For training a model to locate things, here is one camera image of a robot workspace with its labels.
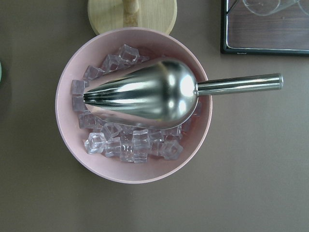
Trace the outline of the dark wooden glass tray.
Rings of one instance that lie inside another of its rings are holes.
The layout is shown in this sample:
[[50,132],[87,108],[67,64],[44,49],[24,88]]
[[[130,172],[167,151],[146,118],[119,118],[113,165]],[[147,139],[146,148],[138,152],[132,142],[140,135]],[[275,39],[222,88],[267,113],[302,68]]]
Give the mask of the dark wooden glass tray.
[[220,49],[224,54],[308,56],[309,2],[257,16],[242,0],[223,0]]

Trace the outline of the wine glass upper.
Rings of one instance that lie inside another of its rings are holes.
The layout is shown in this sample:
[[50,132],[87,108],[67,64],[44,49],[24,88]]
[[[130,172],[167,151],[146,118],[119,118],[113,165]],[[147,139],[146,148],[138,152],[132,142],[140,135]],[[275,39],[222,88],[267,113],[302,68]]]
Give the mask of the wine glass upper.
[[268,16],[299,3],[299,0],[243,0],[242,3],[253,14]]

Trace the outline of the wooden mug tree stand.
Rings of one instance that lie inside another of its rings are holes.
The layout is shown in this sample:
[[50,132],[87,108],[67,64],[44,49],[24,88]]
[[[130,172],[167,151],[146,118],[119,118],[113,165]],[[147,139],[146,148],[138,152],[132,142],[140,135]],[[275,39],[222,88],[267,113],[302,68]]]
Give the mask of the wooden mug tree stand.
[[87,12],[95,34],[141,27],[170,34],[177,17],[176,0],[89,0]]

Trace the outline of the pink ice bowl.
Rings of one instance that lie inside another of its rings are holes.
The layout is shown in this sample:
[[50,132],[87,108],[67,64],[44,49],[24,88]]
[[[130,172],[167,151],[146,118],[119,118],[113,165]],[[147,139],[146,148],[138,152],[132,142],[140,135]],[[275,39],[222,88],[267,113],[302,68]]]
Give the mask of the pink ice bowl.
[[[92,80],[72,106],[71,83],[86,68],[100,66],[123,45],[137,48],[149,61],[138,62]],[[56,91],[56,120],[62,139],[75,158],[93,173],[129,184],[162,179],[181,169],[201,147],[211,123],[212,98],[200,85],[206,73],[182,43],[159,31],[122,28],[84,44],[69,60]],[[88,154],[84,142],[92,121],[129,125],[133,160],[121,161],[107,152]]]

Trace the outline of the steel ice scoop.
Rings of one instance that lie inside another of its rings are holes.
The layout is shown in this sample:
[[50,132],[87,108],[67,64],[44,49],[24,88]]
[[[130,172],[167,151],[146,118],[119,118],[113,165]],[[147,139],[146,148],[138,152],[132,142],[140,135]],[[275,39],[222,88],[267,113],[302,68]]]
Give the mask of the steel ice scoop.
[[170,129],[195,111],[200,96],[277,90],[280,73],[198,82],[191,69],[176,59],[146,64],[83,94],[88,110],[113,123],[148,129]]

